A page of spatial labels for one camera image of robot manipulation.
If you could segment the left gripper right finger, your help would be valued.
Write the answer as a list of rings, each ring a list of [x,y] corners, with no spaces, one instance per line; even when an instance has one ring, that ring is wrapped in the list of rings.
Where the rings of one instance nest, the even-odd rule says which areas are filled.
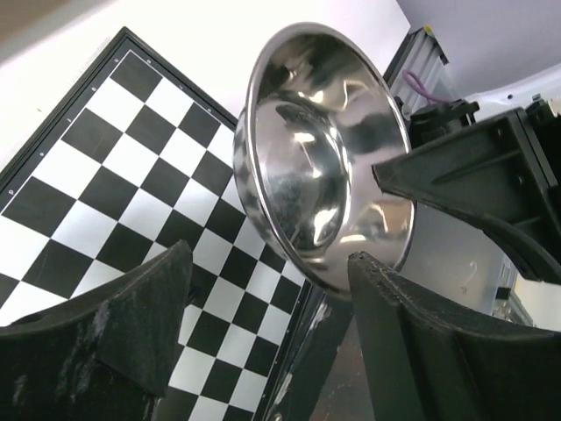
[[[368,253],[348,279],[377,419],[559,419],[558,332],[469,309]]]

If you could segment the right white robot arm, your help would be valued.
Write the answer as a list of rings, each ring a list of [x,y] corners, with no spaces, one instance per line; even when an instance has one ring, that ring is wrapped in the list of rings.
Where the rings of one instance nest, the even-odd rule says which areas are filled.
[[[560,96],[487,92],[414,112],[380,188],[483,231],[529,281],[560,282]]]

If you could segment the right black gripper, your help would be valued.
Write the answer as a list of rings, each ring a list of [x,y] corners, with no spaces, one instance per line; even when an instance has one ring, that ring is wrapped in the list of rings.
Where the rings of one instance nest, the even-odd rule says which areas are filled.
[[[380,188],[483,231],[531,281],[560,281],[560,118],[511,110],[373,166]]]

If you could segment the steel pet bowl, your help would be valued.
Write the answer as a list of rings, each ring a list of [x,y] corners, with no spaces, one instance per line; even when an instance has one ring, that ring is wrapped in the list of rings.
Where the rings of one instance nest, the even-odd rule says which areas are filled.
[[[405,261],[415,205],[381,191],[373,166],[407,153],[406,126],[367,55],[326,25],[289,25],[252,70],[233,175],[259,236],[312,284],[351,297],[348,257]]]

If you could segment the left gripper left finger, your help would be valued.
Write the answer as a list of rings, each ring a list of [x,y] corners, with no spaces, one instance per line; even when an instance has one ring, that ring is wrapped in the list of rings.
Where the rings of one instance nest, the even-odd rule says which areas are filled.
[[[1,330],[3,420],[153,420],[174,370],[192,274],[178,241]]]

